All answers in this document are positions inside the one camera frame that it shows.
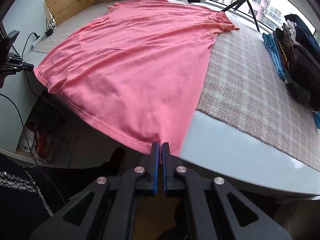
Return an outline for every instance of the silver rivet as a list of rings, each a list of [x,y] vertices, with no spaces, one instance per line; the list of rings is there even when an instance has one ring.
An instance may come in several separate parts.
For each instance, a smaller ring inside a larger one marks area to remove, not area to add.
[[[222,185],[224,183],[224,178],[216,177],[216,178],[214,178],[214,182],[215,182],[215,184]]]
[[[141,167],[141,166],[135,167],[134,171],[136,173],[143,173],[144,172],[144,167]]]
[[[107,179],[105,177],[99,177],[97,178],[98,184],[105,184],[107,182]]]
[[[185,166],[178,166],[176,170],[177,172],[185,173],[187,171],[187,168]]]

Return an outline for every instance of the white garment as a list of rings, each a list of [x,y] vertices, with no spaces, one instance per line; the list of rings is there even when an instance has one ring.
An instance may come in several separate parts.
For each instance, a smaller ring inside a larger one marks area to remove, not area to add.
[[[296,41],[296,29],[294,28],[295,23],[290,20],[287,20],[287,24],[289,27],[289,32],[291,34],[291,40],[293,40],[295,44],[299,45],[299,42]]]

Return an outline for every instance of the pink fabric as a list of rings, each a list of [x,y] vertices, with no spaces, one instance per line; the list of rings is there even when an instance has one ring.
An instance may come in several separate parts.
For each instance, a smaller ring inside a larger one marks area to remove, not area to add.
[[[92,127],[142,153],[179,155],[210,46],[234,30],[224,12],[167,0],[116,3],[71,34],[34,71]]]

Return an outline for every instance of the stack of clothes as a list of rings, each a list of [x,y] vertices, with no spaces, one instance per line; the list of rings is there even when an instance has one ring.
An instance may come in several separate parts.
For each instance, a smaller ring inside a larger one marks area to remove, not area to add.
[[[282,30],[262,37],[279,77],[297,102],[313,112],[320,129],[320,46],[299,16],[284,18]]]

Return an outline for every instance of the black tripod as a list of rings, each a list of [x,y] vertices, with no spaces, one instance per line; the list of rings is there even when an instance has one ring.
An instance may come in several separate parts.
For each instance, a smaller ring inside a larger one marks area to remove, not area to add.
[[[258,22],[257,22],[256,16],[255,16],[255,14],[254,14],[254,11],[253,11],[253,9],[252,9],[252,6],[251,6],[249,0],[236,0],[236,1],[233,2],[232,4],[230,4],[230,5],[228,5],[227,7],[225,7],[225,8],[222,10],[222,12],[228,11],[229,9],[231,9],[231,8],[232,8],[233,6],[235,6],[235,5],[236,5],[235,10],[238,10],[239,7],[240,7],[241,5],[243,5],[245,2],[247,2],[247,4],[249,5],[249,8],[250,8],[252,17],[253,17],[253,19],[254,19],[254,22],[255,22],[255,24],[256,24],[257,30],[258,30],[258,32],[260,32],[260,29],[259,29],[259,26],[258,26]]]

